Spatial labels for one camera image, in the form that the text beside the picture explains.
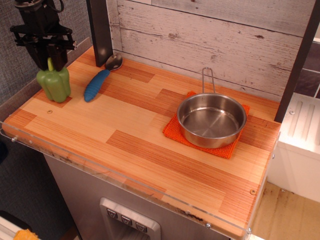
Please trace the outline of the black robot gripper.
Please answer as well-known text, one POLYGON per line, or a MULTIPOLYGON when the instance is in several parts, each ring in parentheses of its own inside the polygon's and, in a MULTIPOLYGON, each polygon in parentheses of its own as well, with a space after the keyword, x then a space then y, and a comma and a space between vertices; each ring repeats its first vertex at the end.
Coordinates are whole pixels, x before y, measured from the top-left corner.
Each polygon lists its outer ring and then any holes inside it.
POLYGON ((62 0, 59 4, 60 8, 56 8, 53 0, 14 1, 23 24, 11 26, 10 31, 15 36, 16 45, 26 46, 29 55, 41 70, 48 69, 50 57, 55 70, 61 71, 68 62, 67 50, 77 47, 72 38, 73 31, 60 25, 59 14, 64 11, 65 5, 62 0), (26 45, 23 37, 31 44, 26 45), (49 45, 46 48, 38 43, 49 45))

